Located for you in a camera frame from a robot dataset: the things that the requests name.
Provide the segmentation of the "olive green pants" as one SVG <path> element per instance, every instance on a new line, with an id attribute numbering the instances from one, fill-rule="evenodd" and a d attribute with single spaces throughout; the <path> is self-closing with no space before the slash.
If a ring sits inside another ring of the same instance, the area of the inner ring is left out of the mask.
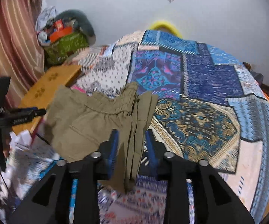
<path id="1" fill-rule="evenodd" d="M 67 162 L 83 159 L 118 130 L 119 143 L 113 176 L 108 185 L 125 193 L 134 186 L 158 95 L 137 94 L 129 83 L 116 98 L 94 92 L 91 96 L 60 86 L 50 103 L 43 136 Z"/>

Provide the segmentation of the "striped pink curtain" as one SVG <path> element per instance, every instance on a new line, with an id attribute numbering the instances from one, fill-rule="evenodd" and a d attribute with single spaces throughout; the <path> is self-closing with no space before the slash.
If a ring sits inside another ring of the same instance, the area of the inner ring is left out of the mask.
<path id="1" fill-rule="evenodd" d="M 0 77 L 11 77 L 6 97 L 16 107 L 44 74 L 44 50 L 35 23 L 42 0 L 0 0 Z"/>

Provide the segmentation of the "folded pink garment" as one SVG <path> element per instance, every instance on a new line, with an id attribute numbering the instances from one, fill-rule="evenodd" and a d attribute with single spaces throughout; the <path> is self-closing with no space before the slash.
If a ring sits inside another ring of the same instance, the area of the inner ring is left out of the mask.
<path id="1" fill-rule="evenodd" d="M 75 86 L 75 85 L 73 85 L 73 86 L 71 87 L 71 89 L 72 89 L 72 90 L 80 91 L 80 92 L 82 92 L 82 93 L 86 93 L 86 91 L 85 91 L 84 89 L 82 89 L 82 88 L 80 88 L 80 87 L 78 87 L 78 86 Z"/>

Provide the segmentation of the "green storage bag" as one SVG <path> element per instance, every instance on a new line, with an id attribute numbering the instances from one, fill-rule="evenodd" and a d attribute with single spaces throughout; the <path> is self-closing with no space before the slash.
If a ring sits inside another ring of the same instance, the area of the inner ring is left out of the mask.
<path id="1" fill-rule="evenodd" d="M 87 47 L 89 47 L 87 37 L 80 32 L 64 36 L 50 46 L 44 47 L 47 64 L 49 66 L 61 65 L 78 49 Z"/>

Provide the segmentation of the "blue patchwork bedspread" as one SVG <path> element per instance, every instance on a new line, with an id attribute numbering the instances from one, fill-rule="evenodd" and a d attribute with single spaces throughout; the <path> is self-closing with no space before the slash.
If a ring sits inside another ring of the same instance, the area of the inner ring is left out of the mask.
<path id="1" fill-rule="evenodd" d="M 269 103 L 236 58 L 170 33 L 137 31 L 101 51 L 83 50 L 75 86 L 113 99 L 129 83 L 158 101 L 148 129 L 167 150 L 205 159 L 260 223 L 269 199 Z"/>

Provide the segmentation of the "grey plush pillow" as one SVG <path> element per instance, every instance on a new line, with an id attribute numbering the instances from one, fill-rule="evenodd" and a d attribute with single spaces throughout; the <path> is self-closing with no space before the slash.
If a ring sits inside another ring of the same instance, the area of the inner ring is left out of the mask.
<path id="1" fill-rule="evenodd" d="M 81 10 L 65 10 L 56 17 L 54 17 L 54 22 L 58 20 L 72 21 L 74 20 L 73 28 L 80 30 L 85 36 L 93 37 L 95 36 L 95 31 L 92 24 L 89 22 L 87 16 Z"/>

